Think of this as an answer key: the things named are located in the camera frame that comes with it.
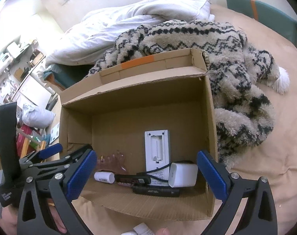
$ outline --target white cap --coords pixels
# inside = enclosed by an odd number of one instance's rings
[[[140,223],[139,225],[135,226],[133,229],[139,235],[144,234],[144,233],[145,233],[145,235],[154,235],[154,233],[150,230],[149,227],[147,227],[147,225],[145,223]]]
[[[121,235],[138,235],[135,231],[128,231],[125,233],[122,233]]]
[[[114,183],[115,175],[112,172],[99,171],[95,172],[94,179],[99,182]]]
[[[171,187],[195,186],[198,167],[196,164],[172,163],[168,183]]]

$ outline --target cardboard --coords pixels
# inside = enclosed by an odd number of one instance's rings
[[[199,49],[181,49],[102,70],[63,91],[62,155],[91,144],[98,156],[116,150],[130,174],[145,171],[144,132],[169,130],[170,161],[191,160],[207,149],[217,160],[214,107]],[[90,179],[81,196],[143,218],[201,220],[213,214],[214,195],[199,173],[179,198],[134,194],[129,187]]]

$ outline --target paper towel roll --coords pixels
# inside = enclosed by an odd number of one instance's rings
[[[9,53],[5,53],[0,58],[0,75],[3,73],[3,71],[6,69],[6,67],[9,66],[12,63],[12,61],[13,61],[13,58],[10,56]]]

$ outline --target orange tape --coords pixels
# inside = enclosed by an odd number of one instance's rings
[[[145,56],[145,57],[141,57],[141,58],[137,58],[128,62],[123,62],[121,64],[121,68],[122,69],[127,69],[127,68],[131,68],[134,66],[138,66],[141,64],[145,64],[145,63],[149,63],[149,62],[154,62],[154,55],[150,55],[150,56]]]
[[[253,17],[256,21],[259,21],[259,15],[257,13],[257,9],[256,9],[256,4],[255,4],[255,0],[251,0],[251,6],[252,6],[252,10],[253,10]]]

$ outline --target box flap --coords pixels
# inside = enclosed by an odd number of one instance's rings
[[[120,79],[150,72],[193,66],[206,71],[202,50],[200,49],[184,48],[133,59],[101,70],[67,88],[60,94],[61,104],[71,101],[82,93],[87,93],[101,85]]]
[[[194,66],[189,67],[181,67],[181,68],[174,68],[169,70],[163,70],[163,71],[156,71],[156,72],[150,72],[145,74],[136,75],[133,77],[117,80],[111,83],[108,83],[106,85],[102,85],[100,87],[97,87],[93,90],[88,91],[87,93],[81,94],[80,96],[63,103],[63,106],[66,106],[67,104],[76,102],[81,99],[85,99],[89,96],[94,96],[100,93],[108,92],[117,90],[120,88],[125,88],[133,85],[139,85],[144,84],[148,82],[154,82],[159,80],[170,80],[175,78],[183,78],[183,77],[199,77],[206,73],[206,71],[199,69]]]

